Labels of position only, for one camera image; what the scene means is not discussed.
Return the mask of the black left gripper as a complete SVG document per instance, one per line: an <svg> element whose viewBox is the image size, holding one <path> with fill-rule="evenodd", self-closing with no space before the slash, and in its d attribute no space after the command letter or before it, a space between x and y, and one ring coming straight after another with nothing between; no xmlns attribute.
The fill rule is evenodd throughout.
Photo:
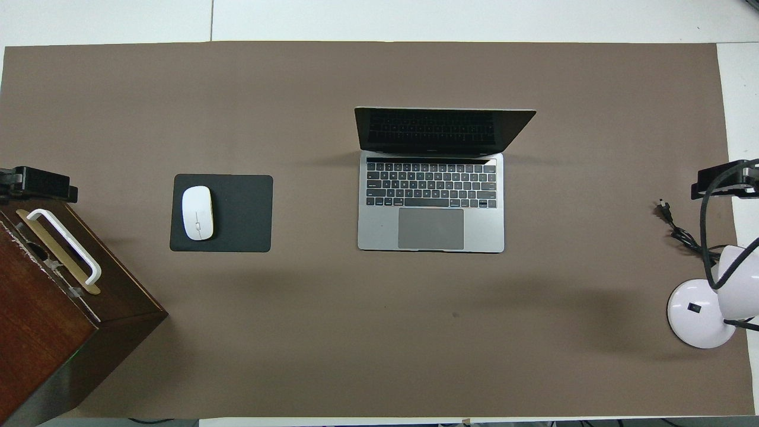
<svg viewBox="0 0 759 427"><path fill-rule="evenodd" d="M78 188L71 186L71 178L33 167L1 169L1 197L21 199L46 198L78 203Z"/></svg>

